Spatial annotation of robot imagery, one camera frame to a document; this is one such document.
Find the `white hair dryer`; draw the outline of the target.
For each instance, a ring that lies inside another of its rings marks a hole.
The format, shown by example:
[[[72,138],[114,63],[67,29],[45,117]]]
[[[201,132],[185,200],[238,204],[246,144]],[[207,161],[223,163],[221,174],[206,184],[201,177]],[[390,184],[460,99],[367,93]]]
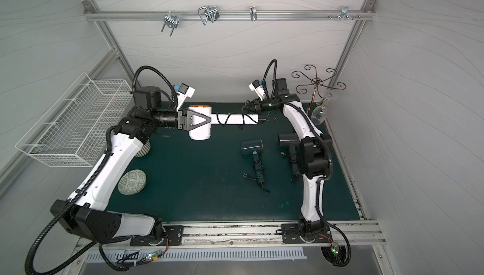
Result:
[[[188,109],[192,109],[197,112],[201,112],[211,117],[211,124],[199,127],[195,130],[188,131],[192,140],[204,141],[208,140],[212,135],[212,125],[257,125],[259,115],[257,114],[242,114],[242,113],[230,113],[230,114],[213,114],[211,106],[189,106]]]

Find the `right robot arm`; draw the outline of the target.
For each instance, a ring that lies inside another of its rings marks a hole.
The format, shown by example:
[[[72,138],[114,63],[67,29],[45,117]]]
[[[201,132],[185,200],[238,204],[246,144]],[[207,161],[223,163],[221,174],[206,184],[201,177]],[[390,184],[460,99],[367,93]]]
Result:
[[[312,122],[296,94],[290,94],[283,78],[273,77],[272,90],[267,88],[267,75],[277,73],[277,60],[268,64],[261,80],[249,86],[257,98],[247,102],[258,114],[265,111],[280,110],[289,120],[293,133],[280,135],[281,146],[289,149],[292,162],[293,179],[302,178],[303,201],[301,218],[297,230],[283,230],[283,236],[298,235],[302,242],[313,243],[321,237],[328,242],[322,248],[323,257],[334,267],[345,267],[352,258],[352,249],[346,234],[324,217],[323,189],[326,181],[334,174],[334,161],[331,154],[332,138],[323,134]]]

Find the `dark green hair dryer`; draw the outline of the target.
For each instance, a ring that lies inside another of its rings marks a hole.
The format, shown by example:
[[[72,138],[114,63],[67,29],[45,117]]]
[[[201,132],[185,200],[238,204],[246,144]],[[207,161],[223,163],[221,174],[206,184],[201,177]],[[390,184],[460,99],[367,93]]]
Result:
[[[261,153],[263,152],[262,140],[250,140],[241,142],[241,153],[243,155],[250,155],[253,161],[253,170],[255,176],[243,174],[243,177],[257,182],[261,189],[265,188],[265,168],[262,164]]]

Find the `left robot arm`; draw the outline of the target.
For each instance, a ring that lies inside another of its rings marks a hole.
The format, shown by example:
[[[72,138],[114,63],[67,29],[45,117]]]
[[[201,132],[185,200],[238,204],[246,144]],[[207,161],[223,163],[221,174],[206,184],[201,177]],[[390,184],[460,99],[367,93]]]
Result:
[[[137,69],[132,82],[135,106],[119,124],[107,128],[107,149],[79,188],[67,200],[57,200],[52,205],[54,218],[40,232],[28,251],[25,260],[26,274],[38,273],[34,268],[35,255],[56,223],[60,223],[68,233],[86,238],[90,243],[50,270],[49,274],[62,271],[95,245],[104,246],[137,237],[154,246],[168,241],[162,219],[148,215],[109,212],[106,210],[108,201],[131,160],[146,146],[159,127],[192,131],[209,124],[211,118],[182,107],[186,98],[193,96],[195,92],[184,83],[169,86],[170,107],[162,110],[161,96],[164,92],[159,87],[137,87],[137,80],[144,70],[155,72],[159,77],[163,76],[151,66],[145,65]]]

